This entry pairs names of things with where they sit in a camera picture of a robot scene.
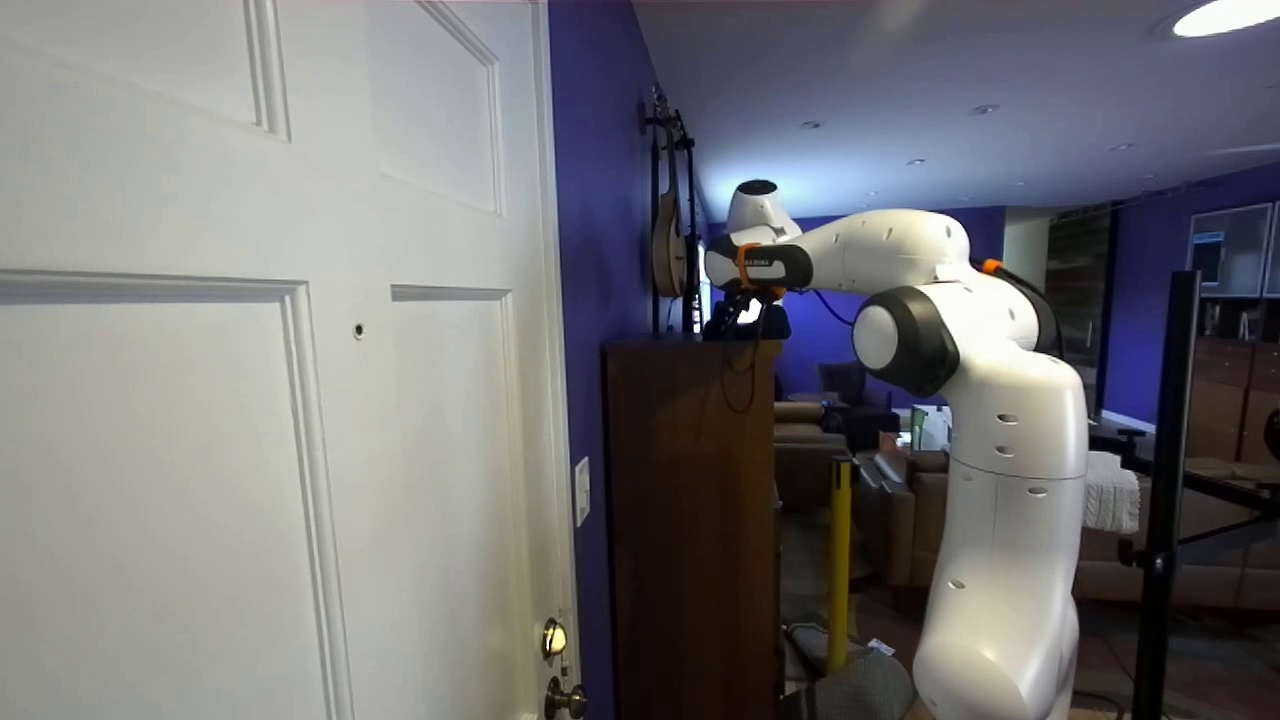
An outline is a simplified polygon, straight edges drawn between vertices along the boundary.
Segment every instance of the lamp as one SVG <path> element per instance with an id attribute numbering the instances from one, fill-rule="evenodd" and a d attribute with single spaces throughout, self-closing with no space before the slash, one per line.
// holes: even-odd
<path id="1" fill-rule="evenodd" d="M 752 226 L 772 226 L 772 241 L 793 241 L 799 236 L 799 225 L 783 212 L 775 200 L 772 178 L 746 178 L 733 188 L 729 200 L 729 230 L 752 230 Z"/>
<path id="2" fill-rule="evenodd" d="M 783 202 L 775 200 L 772 178 L 746 178 L 733 188 L 729 217 L 723 217 L 723 241 L 729 245 L 780 245 L 799 236 L 799 225 Z M 747 284 L 723 284 L 719 303 L 703 326 L 709 339 L 783 339 L 793 334 L 788 313 L 780 309 L 780 292 L 772 286 L 747 286 Z"/>
<path id="3" fill-rule="evenodd" d="M 1171 34 L 1226 34 L 1226 30 L 1243 30 L 1257 25 L 1267 25 L 1280 17 L 1280 0 L 1209 0 L 1185 10 L 1171 25 Z"/>

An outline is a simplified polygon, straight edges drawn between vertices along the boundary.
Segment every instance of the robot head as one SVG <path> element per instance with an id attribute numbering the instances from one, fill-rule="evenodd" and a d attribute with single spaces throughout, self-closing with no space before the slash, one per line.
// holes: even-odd
<path id="1" fill-rule="evenodd" d="M 723 225 L 729 225 L 733 236 L 738 230 L 752 230 L 752 241 L 762 236 L 762 226 L 768 226 L 765 236 L 772 236 L 772 245 L 799 236 L 799 225 L 775 200 L 775 184 L 772 178 L 738 184 Z"/>

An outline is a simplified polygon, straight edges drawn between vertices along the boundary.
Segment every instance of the black pole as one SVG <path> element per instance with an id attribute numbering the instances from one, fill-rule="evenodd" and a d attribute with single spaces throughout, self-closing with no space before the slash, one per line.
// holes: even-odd
<path id="1" fill-rule="evenodd" d="M 692 134 L 680 118 L 680 148 L 685 148 L 685 217 L 687 217 L 687 226 L 685 226 L 685 334 L 692 334 L 692 309 L 698 309 L 698 296 L 701 296 L 701 275 L 698 275 L 698 249 L 701 249 L 701 218 L 698 218 L 698 177 L 692 177 Z"/>
<path id="2" fill-rule="evenodd" d="M 643 108 L 643 126 L 648 126 L 648 236 L 643 236 L 643 259 L 652 252 L 657 208 L 661 208 L 661 191 L 665 191 L 665 178 L 661 178 L 661 166 L 665 166 L 665 123 L 661 123 L 661 115 L 665 112 L 670 112 L 665 96 L 657 96 Z M 648 271 L 648 331 L 661 334 L 665 299 L 657 292 L 652 265 L 641 265 L 641 268 Z"/>
<path id="3" fill-rule="evenodd" d="M 1185 496 L 1198 314 L 1200 314 L 1200 275 L 1171 271 L 1151 504 L 1149 504 L 1149 548 L 1143 548 L 1143 601 L 1140 601 L 1140 635 L 1138 635 L 1138 668 L 1133 668 L 1138 720 L 1162 720 L 1164 711 L 1164 662 L 1168 662 L 1168 621 L 1171 621 L 1171 581 L 1178 581 L 1178 541 L 1181 541 L 1178 524 L 1181 524 L 1181 496 Z"/>

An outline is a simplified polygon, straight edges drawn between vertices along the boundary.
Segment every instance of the wooden cabinet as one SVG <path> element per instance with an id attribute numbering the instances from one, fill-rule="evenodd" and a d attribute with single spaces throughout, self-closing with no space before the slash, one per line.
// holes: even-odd
<path id="1" fill-rule="evenodd" d="M 1280 413 L 1280 342 L 1251 347 L 1251 373 L 1243 393 L 1241 461 L 1278 463 L 1280 456 L 1265 445 L 1267 414 Z"/>
<path id="2" fill-rule="evenodd" d="M 1274 463 L 1265 421 L 1280 409 L 1280 202 L 1206 212 L 1189 265 L 1200 268 L 1189 456 Z"/>
<path id="3" fill-rule="evenodd" d="M 1249 342 L 1236 342 L 1236 339 L 1198 342 L 1189 456 L 1236 461 L 1249 369 L 1251 369 Z"/>
<path id="4" fill-rule="evenodd" d="M 772 720 L 775 342 L 606 350 L 621 720 Z"/>

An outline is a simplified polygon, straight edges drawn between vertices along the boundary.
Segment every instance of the door knob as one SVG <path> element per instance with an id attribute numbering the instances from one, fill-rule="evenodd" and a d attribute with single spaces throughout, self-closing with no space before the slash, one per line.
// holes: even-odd
<path id="1" fill-rule="evenodd" d="M 565 686 L 562 676 L 550 681 L 545 720 L 586 720 L 587 693 L 586 683 Z"/>

